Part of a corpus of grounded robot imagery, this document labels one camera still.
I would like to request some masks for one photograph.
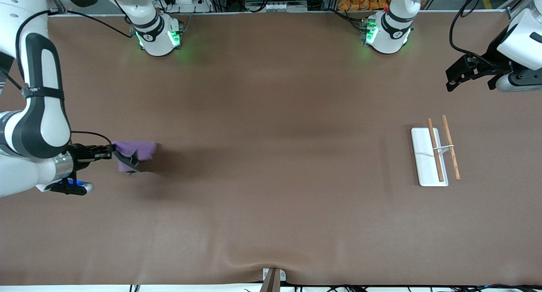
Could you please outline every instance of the purple towel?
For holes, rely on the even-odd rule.
[[[150,141],[115,141],[116,150],[125,157],[137,157],[139,161],[148,161],[156,151],[156,143]],[[120,172],[133,172],[134,170],[119,162]]]

